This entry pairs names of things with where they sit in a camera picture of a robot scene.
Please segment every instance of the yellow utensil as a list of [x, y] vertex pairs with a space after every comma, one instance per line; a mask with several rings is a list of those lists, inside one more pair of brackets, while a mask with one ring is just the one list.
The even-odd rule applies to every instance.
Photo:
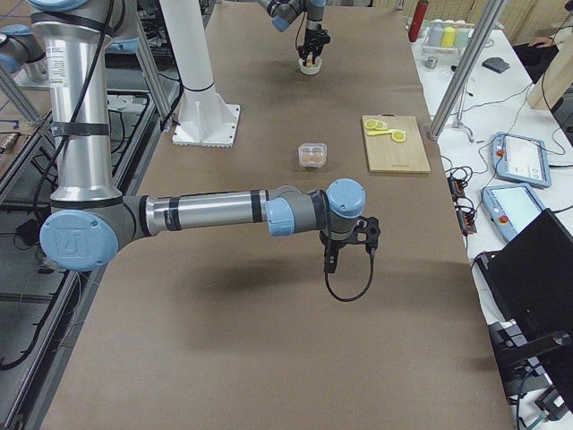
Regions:
[[388, 130], [388, 124], [380, 119], [370, 118], [364, 121], [364, 128], [366, 130]]
[[398, 128], [390, 128], [389, 130], [370, 130], [369, 132], [366, 132], [366, 134], [369, 136], [389, 134], [394, 142], [401, 143], [406, 141], [406, 132]]

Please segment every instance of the person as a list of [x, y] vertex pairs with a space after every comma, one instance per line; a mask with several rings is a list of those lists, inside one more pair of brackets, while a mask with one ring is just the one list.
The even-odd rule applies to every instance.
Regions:
[[573, 27], [567, 27], [557, 31], [550, 38], [535, 38], [529, 43], [513, 47], [533, 83], [543, 76], [553, 58], [572, 34]]

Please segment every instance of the person's hand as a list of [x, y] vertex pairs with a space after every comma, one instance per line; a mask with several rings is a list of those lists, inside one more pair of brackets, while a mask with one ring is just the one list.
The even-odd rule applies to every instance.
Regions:
[[529, 42], [529, 47], [550, 47], [553, 45], [551, 38], [535, 38]]

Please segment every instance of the white table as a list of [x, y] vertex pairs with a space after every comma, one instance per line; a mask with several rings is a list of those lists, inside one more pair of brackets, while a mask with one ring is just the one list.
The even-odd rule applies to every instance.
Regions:
[[[517, 59], [508, 40], [501, 30], [494, 30], [491, 39], [494, 42], [492, 47], [483, 50], [476, 66], [470, 76], [468, 92], [473, 97], [467, 96], [464, 109], [473, 105], [478, 105], [490, 101], [503, 100], [508, 96], [519, 93], [531, 84], [531, 80], [525, 69]], [[420, 81], [423, 85], [423, 92], [430, 115], [435, 115], [441, 99], [448, 88], [449, 81], [453, 76], [452, 65], [457, 65], [459, 56], [436, 55], [423, 52], [422, 40], [412, 44], [416, 68]], [[424, 66], [423, 62], [428, 56], [437, 56], [438, 65], [430, 70]], [[510, 64], [510, 68], [504, 73], [495, 73], [481, 66], [482, 61], [492, 56], [499, 56]], [[549, 111], [533, 110], [527, 103], [524, 105], [526, 94], [529, 90], [523, 91], [520, 95], [513, 97], [503, 103], [491, 104], [484, 107], [476, 107], [464, 113], [462, 121], [469, 126], [473, 132], [476, 143], [470, 143], [466, 134], [458, 129], [445, 128], [440, 135], [438, 144], [442, 155], [451, 159], [454, 167], [469, 166], [474, 172], [484, 172], [486, 166], [478, 154], [478, 149], [490, 142], [497, 132], [508, 132], [535, 137], [545, 142], [549, 150], [561, 152], [561, 149], [552, 139], [552, 135], [559, 125]], [[564, 156], [548, 154], [550, 164], [569, 165], [573, 164], [573, 149], [561, 130], [554, 134], [555, 139], [566, 151]], [[502, 185], [506, 181], [493, 177], [493, 165], [491, 160], [490, 147], [482, 149], [483, 158], [487, 161], [487, 172], [481, 175], [474, 175], [466, 188], [466, 195], [472, 199], [477, 206], [481, 201], [480, 191], [486, 185]], [[451, 166], [444, 160], [444, 168]], [[573, 169], [552, 169], [552, 186], [535, 192], [540, 197], [543, 204], [553, 210], [562, 209], [573, 204]], [[573, 232], [573, 210], [562, 212], [558, 215], [565, 227]], [[477, 234], [468, 237], [467, 256], [473, 260], [476, 255], [483, 251], [497, 251], [506, 244], [498, 229], [490, 220], [487, 210], [481, 205], [478, 209]], [[478, 269], [474, 268], [475, 285], [480, 294], [483, 314], [487, 323], [503, 321], [499, 309], [495, 305], [490, 290]], [[539, 415], [540, 410], [534, 404], [534, 400], [543, 391], [533, 391], [521, 402], [520, 416], [531, 424]], [[573, 428], [573, 414], [568, 413], [558, 422], [543, 422], [539, 429], [571, 429]]]

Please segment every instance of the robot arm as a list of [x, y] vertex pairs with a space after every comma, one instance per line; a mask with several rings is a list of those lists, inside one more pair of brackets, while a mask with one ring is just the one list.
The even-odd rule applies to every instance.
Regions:
[[[123, 196], [111, 175], [103, 49], [127, 25], [134, 1], [28, 1], [33, 29], [47, 47], [57, 144], [58, 188], [50, 196], [53, 213], [40, 230], [49, 258], [69, 270], [90, 271], [132, 241], [161, 231], [266, 221], [273, 236], [319, 230], [325, 273], [334, 272], [344, 245], [365, 245], [372, 261], [380, 230], [376, 219], [362, 217], [365, 192], [351, 179], [307, 194], [283, 186], [166, 198]], [[366, 240], [358, 240], [359, 233]]]
[[22, 66], [34, 82], [47, 78], [46, 54], [28, 27], [21, 24], [0, 29], [0, 66], [9, 74]]
[[265, 8], [278, 31], [285, 31], [301, 13], [307, 13], [304, 44], [297, 47], [298, 55], [301, 66], [320, 69], [322, 49], [330, 43], [329, 33], [322, 28], [326, 0], [259, 0], [259, 4]]

